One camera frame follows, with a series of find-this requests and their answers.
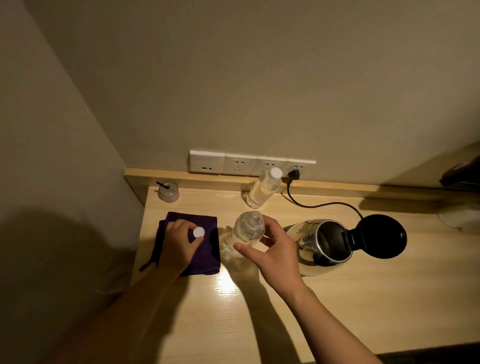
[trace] black kettle lid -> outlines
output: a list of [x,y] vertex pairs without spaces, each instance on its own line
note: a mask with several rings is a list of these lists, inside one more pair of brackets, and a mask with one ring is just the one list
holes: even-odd
[[364,217],[349,232],[351,248],[362,249],[375,258],[393,258],[407,246],[407,232],[397,220],[387,215]]

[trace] forearm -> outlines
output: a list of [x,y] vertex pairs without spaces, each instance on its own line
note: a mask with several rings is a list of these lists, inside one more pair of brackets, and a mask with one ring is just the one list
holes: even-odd
[[380,363],[376,356],[322,305],[306,285],[284,299],[296,317],[318,363]]
[[162,298],[178,277],[157,268],[111,307],[80,327],[41,363],[124,363],[148,330]]

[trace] purple cloth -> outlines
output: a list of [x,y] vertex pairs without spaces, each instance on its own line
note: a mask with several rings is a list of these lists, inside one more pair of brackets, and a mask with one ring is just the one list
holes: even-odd
[[[165,228],[171,221],[178,219],[191,221],[205,230],[204,241],[200,244],[193,255],[192,261],[188,267],[180,274],[181,276],[191,276],[195,274],[217,274],[220,271],[220,246],[218,244],[218,228],[215,216],[189,215],[179,212],[169,212],[165,220],[161,220],[156,231],[155,246],[153,248],[150,260],[140,268],[140,271],[146,269],[150,263],[156,263],[162,254],[163,239],[165,237]],[[195,240],[193,230],[188,231],[188,241],[192,243]]]

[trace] wall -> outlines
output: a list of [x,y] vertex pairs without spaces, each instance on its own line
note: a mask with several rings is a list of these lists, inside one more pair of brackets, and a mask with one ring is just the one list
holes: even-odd
[[129,167],[198,149],[435,186],[480,140],[476,0],[26,3]]
[[20,0],[0,2],[0,363],[34,363],[138,242],[124,163]]

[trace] power outlet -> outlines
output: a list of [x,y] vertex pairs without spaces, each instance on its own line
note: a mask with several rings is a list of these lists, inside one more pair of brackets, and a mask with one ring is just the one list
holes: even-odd
[[273,167],[278,167],[283,171],[285,162],[287,162],[287,159],[285,158],[257,157],[257,160],[250,171],[250,175],[260,176],[263,172],[266,172]]
[[220,174],[225,153],[190,151],[190,172]]
[[286,177],[289,172],[299,170],[300,179],[307,180],[310,177],[312,167],[317,164],[316,160],[288,159],[283,167],[283,176]]
[[222,174],[248,176],[257,157],[243,154],[225,154]]

